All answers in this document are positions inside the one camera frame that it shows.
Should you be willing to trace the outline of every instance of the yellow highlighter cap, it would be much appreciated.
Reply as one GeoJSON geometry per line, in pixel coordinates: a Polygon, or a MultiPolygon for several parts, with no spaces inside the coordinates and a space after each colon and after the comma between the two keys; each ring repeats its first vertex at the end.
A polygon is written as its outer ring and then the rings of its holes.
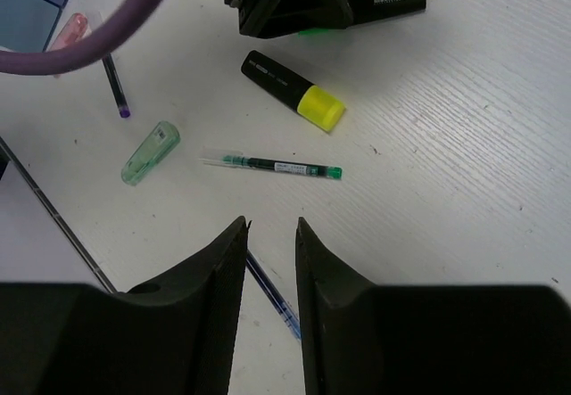
{"type": "Polygon", "coordinates": [[[311,123],[329,132],[343,116],[345,105],[325,90],[312,86],[301,99],[297,112],[311,123]]]}

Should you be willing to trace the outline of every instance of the green pen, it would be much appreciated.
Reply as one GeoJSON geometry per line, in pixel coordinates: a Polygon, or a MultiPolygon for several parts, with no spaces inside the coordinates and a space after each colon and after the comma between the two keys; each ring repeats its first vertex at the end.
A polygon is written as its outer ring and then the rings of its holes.
{"type": "Polygon", "coordinates": [[[207,165],[227,166],[229,168],[249,168],[284,172],[287,174],[305,175],[307,177],[324,177],[341,179],[343,170],[335,166],[310,165],[293,161],[261,159],[246,157],[242,152],[230,150],[203,149],[201,160],[207,165]]]}

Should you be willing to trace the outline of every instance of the marker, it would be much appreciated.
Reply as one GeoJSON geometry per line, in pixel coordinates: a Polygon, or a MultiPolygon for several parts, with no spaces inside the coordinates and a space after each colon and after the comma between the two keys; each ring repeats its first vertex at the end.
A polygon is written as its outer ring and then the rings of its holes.
{"type": "Polygon", "coordinates": [[[261,290],[264,291],[271,304],[277,310],[277,313],[282,317],[295,339],[300,342],[302,340],[302,330],[300,328],[299,319],[289,304],[287,304],[286,300],[284,300],[284,297],[279,293],[276,286],[269,280],[268,275],[261,269],[258,261],[256,261],[250,251],[248,251],[246,255],[246,266],[261,290]]]}
{"type": "Polygon", "coordinates": [[[242,73],[291,110],[329,132],[345,112],[345,105],[268,56],[251,51],[242,73]]]}
{"type": "Polygon", "coordinates": [[[128,109],[127,99],[123,93],[123,88],[121,87],[119,76],[115,69],[115,63],[113,62],[113,58],[110,54],[103,58],[103,66],[105,67],[105,73],[109,79],[109,84],[111,85],[111,90],[113,91],[113,96],[115,97],[117,108],[119,109],[119,115],[123,119],[126,119],[131,115],[131,111],[128,109]]]}
{"type": "Polygon", "coordinates": [[[307,177],[325,177],[341,179],[343,170],[335,166],[310,165],[293,161],[260,159],[245,157],[242,152],[228,150],[203,149],[201,160],[207,165],[228,166],[230,168],[249,168],[305,175],[307,177]]]}

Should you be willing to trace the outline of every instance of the cable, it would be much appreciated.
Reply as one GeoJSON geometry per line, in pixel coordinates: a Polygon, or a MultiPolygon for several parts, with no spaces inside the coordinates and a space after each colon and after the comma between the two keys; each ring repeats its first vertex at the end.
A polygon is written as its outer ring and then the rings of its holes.
{"type": "Polygon", "coordinates": [[[47,76],[79,70],[101,60],[141,28],[162,0],[125,0],[101,28],[75,45],[46,53],[0,52],[0,72],[47,76]]]}

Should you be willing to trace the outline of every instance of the transparent pen cap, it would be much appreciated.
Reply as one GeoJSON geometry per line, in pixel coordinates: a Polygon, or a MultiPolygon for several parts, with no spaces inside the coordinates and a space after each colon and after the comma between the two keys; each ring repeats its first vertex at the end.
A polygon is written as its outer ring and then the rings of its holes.
{"type": "Polygon", "coordinates": [[[207,165],[228,166],[230,168],[239,168],[242,166],[240,162],[243,160],[244,154],[236,150],[219,150],[216,148],[203,148],[200,154],[200,160],[207,165]]]}

